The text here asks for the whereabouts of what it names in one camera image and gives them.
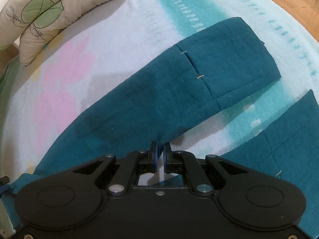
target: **green leaf print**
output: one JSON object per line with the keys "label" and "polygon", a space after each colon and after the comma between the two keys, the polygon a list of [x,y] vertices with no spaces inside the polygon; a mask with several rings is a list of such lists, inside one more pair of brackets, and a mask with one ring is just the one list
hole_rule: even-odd
{"label": "green leaf print", "polygon": [[0,47],[0,51],[5,51],[10,45]]}
{"label": "green leaf print", "polygon": [[64,10],[62,2],[58,1],[51,8],[42,13],[33,23],[37,28],[45,28],[51,25],[60,16]]}
{"label": "green leaf print", "polygon": [[54,5],[54,2],[51,0],[32,0],[23,8],[21,19],[25,23],[30,23],[52,5]]}

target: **teal fabric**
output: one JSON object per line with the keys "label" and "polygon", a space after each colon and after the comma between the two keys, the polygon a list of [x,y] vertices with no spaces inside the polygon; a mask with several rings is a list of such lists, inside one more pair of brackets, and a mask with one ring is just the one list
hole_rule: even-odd
{"label": "teal fabric", "polygon": [[315,238],[319,234],[318,149],[319,106],[310,90],[258,136],[223,157],[299,187],[307,200],[299,227]]}
{"label": "teal fabric", "polygon": [[182,135],[279,79],[274,59],[241,18],[219,22],[167,49],[83,112],[54,142],[34,174],[3,202],[13,226],[13,195],[38,178],[105,154],[124,157]]}

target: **metal rivet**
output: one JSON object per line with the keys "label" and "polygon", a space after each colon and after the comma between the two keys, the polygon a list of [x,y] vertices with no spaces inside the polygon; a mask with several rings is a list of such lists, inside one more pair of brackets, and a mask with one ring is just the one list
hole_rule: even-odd
{"label": "metal rivet", "polygon": [[124,191],[124,186],[121,184],[113,184],[111,186],[109,186],[109,191],[114,192],[114,193],[119,193]]}
{"label": "metal rivet", "polygon": [[165,192],[164,191],[158,191],[156,194],[159,195],[159,196],[163,196],[165,194]]}
{"label": "metal rivet", "polygon": [[198,190],[199,192],[202,192],[202,193],[207,193],[207,192],[210,192],[212,191],[212,186],[208,185],[208,184],[200,184],[196,187],[196,190]]}
{"label": "metal rivet", "polygon": [[23,239],[33,239],[32,235],[24,235]]}

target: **silver screw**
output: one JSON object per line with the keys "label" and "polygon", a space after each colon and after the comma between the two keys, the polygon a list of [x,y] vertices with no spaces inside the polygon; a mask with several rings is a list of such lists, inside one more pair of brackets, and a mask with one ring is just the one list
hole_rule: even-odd
{"label": "silver screw", "polygon": [[121,184],[113,184],[113,185],[109,186],[108,189],[109,189],[111,192],[119,193],[119,192],[124,191],[124,186],[121,185]]}
{"label": "silver screw", "polygon": [[163,196],[165,194],[165,192],[164,191],[158,191],[156,194],[159,195],[159,196]]}
{"label": "silver screw", "polygon": [[208,185],[208,184],[200,184],[196,187],[196,190],[198,190],[199,192],[202,192],[202,193],[207,193],[207,192],[210,192],[212,191],[212,186]]}
{"label": "silver screw", "polygon": [[33,239],[32,235],[24,235],[23,239]]}

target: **bed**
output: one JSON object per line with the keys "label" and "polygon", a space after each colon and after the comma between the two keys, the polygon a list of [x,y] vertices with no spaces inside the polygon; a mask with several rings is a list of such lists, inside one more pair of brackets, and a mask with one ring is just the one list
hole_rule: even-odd
{"label": "bed", "polygon": [[[62,31],[28,67],[9,63],[0,83],[1,176],[32,173],[81,112],[167,48],[230,17],[243,18],[265,43],[282,78],[175,139],[174,150],[222,155],[309,89],[318,101],[319,44],[270,0],[112,0]],[[2,216],[0,228],[9,229]]]}

